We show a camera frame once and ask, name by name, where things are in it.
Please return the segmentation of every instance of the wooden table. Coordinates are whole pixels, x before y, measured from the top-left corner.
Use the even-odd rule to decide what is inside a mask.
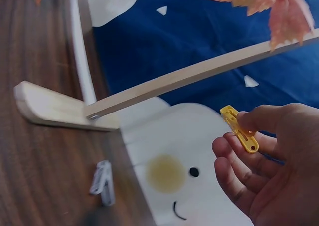
[[[86,0],[79,0],[86,51],[99,99],[105,83]],[[0,0],[0,225],[155,225],[119,131],[29,124],[13,88],[22,80],[82,99],[75,70],[69,0]],[[95,165],[113,165],[116,204],[88,194]]]

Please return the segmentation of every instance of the hand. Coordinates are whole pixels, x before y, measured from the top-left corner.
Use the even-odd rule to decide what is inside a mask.
[[[277,138],[256,133],[255,154],[246,152],[232,133],[214,140],[216,177],[229,199],[256,226],[318,226],[319,110],[262,105],[237,119],[245,130],[264,130]]]

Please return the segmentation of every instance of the finger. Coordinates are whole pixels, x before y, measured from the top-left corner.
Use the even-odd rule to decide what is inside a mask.
[[[286,160],[282,149],[277,144],[276,138],[264,135],[260,132],[257,132],[254,137],[259,144],[258,151],[267,154],[277,160]]]
[[[240,112],[237,115],[237,120],[244,130],[264,130],[275,134],[276,126],[284,114],[282,106],[261,105],[251,112]]]
[[[261,153],[248,153],[241,145],[237,136],[233,133],[227,133],[224,138],[228,141],[236,155],[245,165],[247,165],[253,172],[259,175],[264,175],[268,178],[273,178],[280,169],[281,165],[274,161],[268,160]]]
[[[254,174],[235,154],[227,140],[223,137],[217,138],[213,142],[213,151],[216,157],[225,157],[234,170],[236,177],[249,190],[254,193],[259,191],[266,185],[268,179],[260,175]]]
[[[230,163],[224,157],[215,160],[217,181],[228,198],[247,216],[256,194],[248,190],[236,177]]]

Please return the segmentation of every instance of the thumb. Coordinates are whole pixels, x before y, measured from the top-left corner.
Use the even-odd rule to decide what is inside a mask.
[[[240,112],[237,121],[244,130],[264,130],[275,134],[277,124],[285,113],[283,106],[261,105],[251,112]]]

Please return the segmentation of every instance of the screw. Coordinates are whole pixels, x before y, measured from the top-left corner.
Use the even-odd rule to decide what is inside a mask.
[[[90,117],[90,120],[97,120],[98,118],[100,118],[98,115],[93,115]]]

